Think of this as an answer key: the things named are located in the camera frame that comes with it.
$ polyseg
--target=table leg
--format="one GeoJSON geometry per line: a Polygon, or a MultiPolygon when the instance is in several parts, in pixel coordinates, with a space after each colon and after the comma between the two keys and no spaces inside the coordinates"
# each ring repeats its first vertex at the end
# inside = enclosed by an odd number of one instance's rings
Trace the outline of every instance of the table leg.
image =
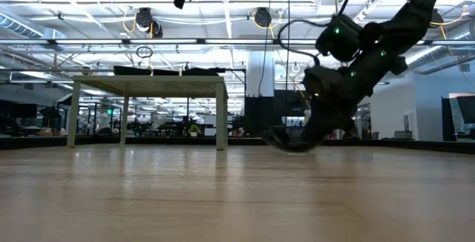
{"type": "Polygon", "coordinates": [[[120,123],[120,144],[125,144],[125,138],[127,137],[127,112],[128,112],[128,99],[127,94],[124,95],[124,106],[122,107],[122,122],[120,123]]]}
{"type": "Polygon", "coordinates": [[[74,82],[73,96],[71,97],[71,112],[69,113],[68,142],[67,146],[73,148],[76,142],[77,114],[79,113],[79,95],[81,82],[74,82]]]}
{"type": "Polygon", "coordinates": [[[228,145],[228,99],[225,85],[216,84],[216,149],[226,150],[228,145]]]}

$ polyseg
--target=wooden floor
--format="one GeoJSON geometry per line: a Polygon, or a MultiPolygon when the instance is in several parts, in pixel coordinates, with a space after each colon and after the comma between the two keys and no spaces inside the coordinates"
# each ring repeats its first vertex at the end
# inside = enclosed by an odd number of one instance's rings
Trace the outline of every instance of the wooden floor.
{"type": "Polygon", "coordinates": [[[0,241],[470,241],[475,157],[396,148],[0,151],[0,241]]]}

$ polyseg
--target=white table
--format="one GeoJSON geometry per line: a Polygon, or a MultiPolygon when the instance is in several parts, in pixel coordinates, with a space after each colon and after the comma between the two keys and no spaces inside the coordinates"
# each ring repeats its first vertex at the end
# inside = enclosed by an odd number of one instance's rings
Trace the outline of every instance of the white table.
{"type": "Polygon", "coordinates": [[[228,94],[221,76],[74,76],[68,147],[74,147],[81,85],[124,97],[120,143],[125,144],[130,97],[216,98],[216,148],[228,145],[228,94]]]}

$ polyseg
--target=potted plant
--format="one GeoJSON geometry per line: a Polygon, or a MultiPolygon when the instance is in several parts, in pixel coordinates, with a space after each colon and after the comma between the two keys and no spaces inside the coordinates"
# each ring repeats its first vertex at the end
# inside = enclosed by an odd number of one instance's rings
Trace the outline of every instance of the potted plant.
{"type": "Polygon", "coordinates": [[[196,124],[192,124],[189,129],[189,133],[191,137],[197,137],[198,132],[200,132],[200,129],[198,128],[198,126],[196,124]]]}

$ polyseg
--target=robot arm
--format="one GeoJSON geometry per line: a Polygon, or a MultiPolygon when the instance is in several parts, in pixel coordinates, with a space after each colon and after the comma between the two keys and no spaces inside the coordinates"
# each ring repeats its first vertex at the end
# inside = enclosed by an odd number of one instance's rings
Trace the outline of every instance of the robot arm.
{"type": "Polygon", "coordinates": [[[399,75],[407,69],[405,58],[399,55],[424,37],[435,3],[436,0],[410,0],[390,21],[369,23],[364,28],[342,13],[334,16],[315,47],[323,55],[353,62],[347,68],[332,70],[315,61],[313,68],[305,70],[303,83],[307,92],[312,97],[318,95],[318,99],[300,140],[291,140],[286,130],[273,128],[263,135],[265,141],[285,151],[307,151],[333,130],[347,131],[353,126],[351,117],[357,104],[373,95],[374,86],[383,76],[389,71],[399,75]]]}

